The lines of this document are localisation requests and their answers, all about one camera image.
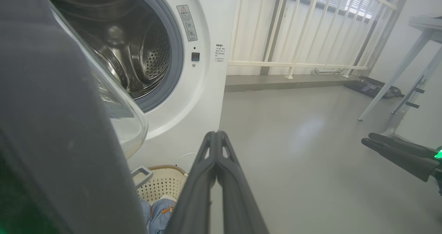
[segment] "washing machine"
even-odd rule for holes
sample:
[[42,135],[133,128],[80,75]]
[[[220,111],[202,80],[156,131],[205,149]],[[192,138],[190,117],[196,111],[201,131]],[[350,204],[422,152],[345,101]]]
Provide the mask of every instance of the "washing machine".
[[129,167],[189,171],[219,127],[236,0],[49,1],[144,112],[147,135],[125,149]]

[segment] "beige laundry basket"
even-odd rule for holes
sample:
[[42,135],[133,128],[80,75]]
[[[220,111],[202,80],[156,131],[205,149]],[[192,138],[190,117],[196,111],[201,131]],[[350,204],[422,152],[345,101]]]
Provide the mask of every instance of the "beige laundry basket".
[[162,165],[148,168],[153,177],[138,190],[138,196],[149,204],[155,203],[163,195],[179,198],[188,178],[186,172],[173,165]]

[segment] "stainless steel drum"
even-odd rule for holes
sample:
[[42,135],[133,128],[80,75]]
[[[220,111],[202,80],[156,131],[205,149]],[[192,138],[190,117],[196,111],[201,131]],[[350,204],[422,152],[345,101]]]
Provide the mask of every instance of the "stainless steel drum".
[[161,84],[170,61],[167,32],[141,0],[51,0],[134,99]]

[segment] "glossy floor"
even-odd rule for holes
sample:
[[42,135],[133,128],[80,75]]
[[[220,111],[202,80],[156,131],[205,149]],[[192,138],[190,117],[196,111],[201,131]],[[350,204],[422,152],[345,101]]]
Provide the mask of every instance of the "glossy floor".
[[[267,228],[288,233],[440,233],[442,197],[361,144],[384,131],[398,99],[342,86],[224,94],[221,130],[233,144]],[[212,191],[220,209],[220,187]],[[222,233],[212,211],[212,233]]]

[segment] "basket rim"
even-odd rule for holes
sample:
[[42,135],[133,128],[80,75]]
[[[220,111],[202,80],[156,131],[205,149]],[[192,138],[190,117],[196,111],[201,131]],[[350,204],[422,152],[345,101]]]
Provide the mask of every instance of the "basket rim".
[[174,166],[174,165],[153,166],[153,167],[148,167],[148,169],[150,171],[155,171],[155,170],[160,170],[160,169],[174,169],[176,171],[179,171],[182,175],[186,174],[186,171],[184,171],[184,169],[180,168],[179,166]]

